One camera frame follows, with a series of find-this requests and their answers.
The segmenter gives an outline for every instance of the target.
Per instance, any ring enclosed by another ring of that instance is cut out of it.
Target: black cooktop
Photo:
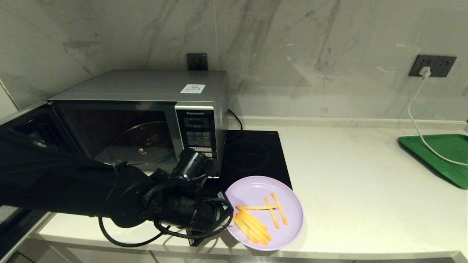
[[[277,131],[228,131],[221,175],[207,180],[203,188],[205,193],[226,191],[235,181],[252,175],[268,176],[293,188]]]

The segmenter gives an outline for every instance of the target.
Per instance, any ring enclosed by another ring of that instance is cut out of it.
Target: microwave oven
[[[47,111],[54,123],[25,117],[34,111]],[[111,71],[19,115],[4,125],[21,130],[38,122],[40,131],[29,129],[31,136],[100,162],[171,172],[191,147],[218,164],[218,177],[227,133],[226,72]]]

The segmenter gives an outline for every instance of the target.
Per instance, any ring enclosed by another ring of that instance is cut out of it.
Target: green tray
[[[457,162],[468,162],[468,136],[461,134],[424,135],[424,140],[440,155]],[[399,137],[398,142],[413,157],[444,176],[456,186],[468,189],[468,167],[447,162],[423,144],[419,136]]]

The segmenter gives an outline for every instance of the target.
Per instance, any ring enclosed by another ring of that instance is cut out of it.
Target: black cable
[[[109,240],[112,244],[114,245],[118,245],[118,246],[121,246],[121,247],[124,247],[124,248],[136,248],[136,247],[140,247],[140,246],[144,246],[146,244],[149,244],[153,241],[155,241],[156,239],[160,238],[162,235],[164,235],[165,233],[161,232],[159,234],[157,234],[155,237],[149,239],[149,240],[146,240],[145,242],[141,242],[141,243],[122,243],[122,242],[119,242],[115,239],[113,239],[109,233],[107,233],[106,229],[104,228],[104,223],[102,222],[102,217],[99,217],[99,228],[101,229],[101,232],[102,234],[107,238],[107,240]],[[168,231],[168,229],[170,228],[171,226],[167,226],[165,228],[166,231]]]
[[[22,255],[24,258],[26,258],[28,261],[31,261],[32,263],[36,263],[34,260],[30,259],[28,256],[25,254],[21,253],[20,251],[16,251],[15,253]]]
[[[207,173],[204,173],[200,176],[197,176],[197,177],[193,177],[193,178],[190,178],[190,181],[194,182],[194,181],[198,181],[200,179],[203,179],[203,178],[207,178],[208,177],[208,174]]]
[[[192,183],[192,181],[187,181],[184,179],[171,179],[164,181],[160,184],[155,185],[151,188],[142,198],[143,209],[146,209],[151,202],[151,200],[156,196],[159,191],[162,191],[167,188],[173,188],[175,186],[185,186]]]
[[[242,131],[244,130],[244,126],[242,125],[242,122],[241,120],[239,120],[239,118],[237,117],[237,115],[235,113],[232,112],[232,110],[230,109],[227,109],[227,111],[229,113],[231,113],[237,120],[237,122],[239,123],[239,125],[241,126],[241,129],[238,130],[238,131],[234,131],[231,136],[229,136],[228,138],[226,138],[226,142],[229,143],[229,142],[233,142],[233,141],[237,141],[241,136],[242,136]]]
[[[227,111],[229,111],[229,113],[231,113],[231,114],[234,116],[234,118],[239,122],[239,125],[241,126],[241,131],[243,131],[243,130],[244,130],[244,127],[242,126],[241,120],[239,120],[239,118],[237,117],[237,115],[236,115],[235,113],[233,113],[232,110],[227,109]]]
[[[224,229],[226,229],[229,224],[231,223],[233,217],[234,217],[234,208],[232,207],[231,203],[222,199],[222,198],[212,198],[212,199],[208,199],[208,200],[204,200],[204,202],[219,202],[219,203],[222,203],[222,204],[225,204],[228,208],[229,208],[229,211],[230,211],[230,214],[229,214],[229,219],[228,221],[220,228],[218,228],[217,230],[215,231],[211,231],[211,232],[208,232],[208,233],[203,233],[203,234],[197,234],[197,235],[187,235],[187,234],[181,234],[181,233],[177,233],[177,232],[174,232],[174,231],[170,231],[168,230],[167,228],[164,229],[163,226],[161,225],[161,221],[155,221],[154,222],[154,226],[159,230],[161,231],[161,233],[163,234],[168,234],[168,235],[172,235],[172,236],[176,236],[176,237],[181,237],[181,238],[187,238],[187,239],[201,239],[201,238],[207,238],[207,237],[210,237],[210,236],[214,236],[216,234],[219,234],[221,233]]]

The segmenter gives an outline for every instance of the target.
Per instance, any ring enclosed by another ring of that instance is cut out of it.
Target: microwave control panel
[[[217,161],[213,110],[176,110],[184,149],[189,147]]]

